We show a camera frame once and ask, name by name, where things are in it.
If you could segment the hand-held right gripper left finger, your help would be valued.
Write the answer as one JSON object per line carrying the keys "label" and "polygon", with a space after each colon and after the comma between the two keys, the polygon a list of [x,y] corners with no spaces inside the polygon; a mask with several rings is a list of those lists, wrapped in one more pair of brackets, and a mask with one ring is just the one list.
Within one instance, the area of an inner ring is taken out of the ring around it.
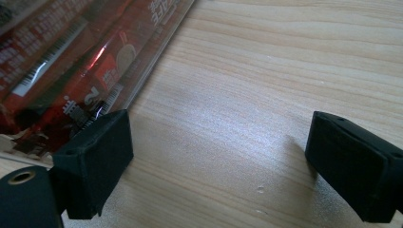
{"label": "hand-held right gripper left finger", "polygon": [[70,219],[101,215],[133,157],[128,112],[100,117],[52,156],[50,176],[58,209]]}

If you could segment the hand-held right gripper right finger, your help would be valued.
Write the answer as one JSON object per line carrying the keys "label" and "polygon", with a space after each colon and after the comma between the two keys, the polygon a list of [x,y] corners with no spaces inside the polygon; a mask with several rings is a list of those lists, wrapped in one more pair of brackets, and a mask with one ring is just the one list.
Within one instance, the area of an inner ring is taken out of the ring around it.
{"label": "hand-held right gripper right finger", "polygon": [[358,216],[389,223],[403,213],[403,149],[336,115],[313,114],[307,161]]}

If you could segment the red snack packet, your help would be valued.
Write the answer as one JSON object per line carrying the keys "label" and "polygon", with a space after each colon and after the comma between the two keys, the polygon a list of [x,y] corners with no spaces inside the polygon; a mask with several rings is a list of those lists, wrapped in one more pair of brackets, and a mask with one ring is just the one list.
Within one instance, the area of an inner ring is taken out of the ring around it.
{"label": "red snack packet", "polygon": [[48,165],[126,109],[195,0],[0,0],[0,159]]}

